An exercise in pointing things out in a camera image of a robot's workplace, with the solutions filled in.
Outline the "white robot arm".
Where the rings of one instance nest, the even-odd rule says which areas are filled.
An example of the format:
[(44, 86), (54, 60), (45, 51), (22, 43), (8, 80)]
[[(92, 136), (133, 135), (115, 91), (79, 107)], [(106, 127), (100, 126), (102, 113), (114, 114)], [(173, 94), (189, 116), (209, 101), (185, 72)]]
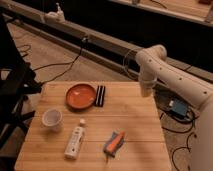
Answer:
[(193, 143), (190, 168), (191, 171), (213, 171), (213, 84), (169, 65), (166, 57), (163, 45), (143, 48), (136, 53), (141, 94), (149, 96), (160, 79), (200, 112), (198, 139)]

